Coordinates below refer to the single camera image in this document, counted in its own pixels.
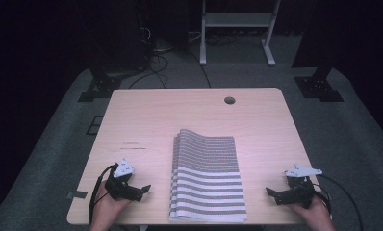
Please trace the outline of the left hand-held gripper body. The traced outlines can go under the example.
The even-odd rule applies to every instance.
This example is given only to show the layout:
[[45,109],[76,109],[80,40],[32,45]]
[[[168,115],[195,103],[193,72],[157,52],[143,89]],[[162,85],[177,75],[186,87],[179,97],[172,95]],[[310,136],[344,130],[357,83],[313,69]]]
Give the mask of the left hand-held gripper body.
[[132,195],[139,193],[137,188],[129,185],[129,180],[132,177],[135,169],[126,159],[122,159],[119,163],[115,163],[112,171],[107,179],[105,188],[114,200],[128,199],[132,200]]

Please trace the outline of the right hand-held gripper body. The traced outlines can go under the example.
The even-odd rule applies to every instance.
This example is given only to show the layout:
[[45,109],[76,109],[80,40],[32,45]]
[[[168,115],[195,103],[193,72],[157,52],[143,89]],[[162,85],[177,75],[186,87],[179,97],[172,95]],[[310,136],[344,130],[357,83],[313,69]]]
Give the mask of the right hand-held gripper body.
[[295,164],[291,169],[287,170],[286,176],[288,186],[290,187],[287,204],[299,203],[304,208],[308,208],[315,194],[310,177],[320,174],[322,174],[320,169],[305,167],[299,164]]

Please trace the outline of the grey white striped cloth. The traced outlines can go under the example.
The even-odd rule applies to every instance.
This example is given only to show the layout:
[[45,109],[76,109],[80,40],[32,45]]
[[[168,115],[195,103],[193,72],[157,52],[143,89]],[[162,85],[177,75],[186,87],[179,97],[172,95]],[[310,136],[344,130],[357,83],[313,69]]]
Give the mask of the grey white striped cloth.
[[235,139],[207,137],[182,129],[174,138],[171,220],[247,220]]

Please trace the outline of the person's left hand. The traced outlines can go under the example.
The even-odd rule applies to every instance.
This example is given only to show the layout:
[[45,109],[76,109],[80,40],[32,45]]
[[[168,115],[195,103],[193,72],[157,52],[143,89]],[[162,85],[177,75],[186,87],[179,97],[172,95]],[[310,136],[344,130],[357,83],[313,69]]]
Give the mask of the person's left hand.
[[89,231],[108,231],[131,203],[131,200],[128,199],[114,200],[111,198],[105,189],[105,181],[100,184],[95,200]]

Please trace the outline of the person's right hand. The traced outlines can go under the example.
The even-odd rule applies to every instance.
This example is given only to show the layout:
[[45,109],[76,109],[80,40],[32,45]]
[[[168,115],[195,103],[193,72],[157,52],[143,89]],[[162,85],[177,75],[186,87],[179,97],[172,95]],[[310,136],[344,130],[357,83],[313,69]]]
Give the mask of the person's right hand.
[[327,206],[316,196],[312,198],[308,208],[303,208],[299,204],[290,204],[289,208],[304,220],[311,231],[336,231]]

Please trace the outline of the black stand base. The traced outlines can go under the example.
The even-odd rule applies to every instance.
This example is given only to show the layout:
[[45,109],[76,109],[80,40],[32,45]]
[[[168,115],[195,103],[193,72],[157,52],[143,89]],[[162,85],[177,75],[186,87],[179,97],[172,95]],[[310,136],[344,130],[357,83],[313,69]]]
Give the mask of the black stand base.
[[86,91],[82,92],[79,102],[92,102],[96,98],[110,98],[120,87],[123,74],[116,69],[102,66],[91,66],[89,71],[92,80]]
[[334,90],[327,77],[331,66],[321,66],[312,76],[296,76],[294,78],[304,98],[317,98],[320,102],[343,102],[341,95]]

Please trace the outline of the dark equipment cabinet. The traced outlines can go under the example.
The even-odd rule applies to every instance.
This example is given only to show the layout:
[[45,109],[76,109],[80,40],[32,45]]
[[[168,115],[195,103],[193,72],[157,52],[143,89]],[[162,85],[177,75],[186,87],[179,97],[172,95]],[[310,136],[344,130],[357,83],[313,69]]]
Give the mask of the dark equipment cabinet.
[[147,65],[136,0],[95,0],[94,38],[101,66],[125,71]]

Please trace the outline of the white metal stand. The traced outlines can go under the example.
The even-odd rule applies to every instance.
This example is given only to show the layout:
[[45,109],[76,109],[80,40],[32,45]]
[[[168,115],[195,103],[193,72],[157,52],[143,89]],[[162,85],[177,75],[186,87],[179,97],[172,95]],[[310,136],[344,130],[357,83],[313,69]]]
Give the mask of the white metal stand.
[[206,0],[202,0],[199,63],[207,63],[206,31],[208,28],[267,28],[265,39],[261,40],[268,65],[276,66],[270,49],[270,41],[282,0],[275,0],[270,13],[207,13]]

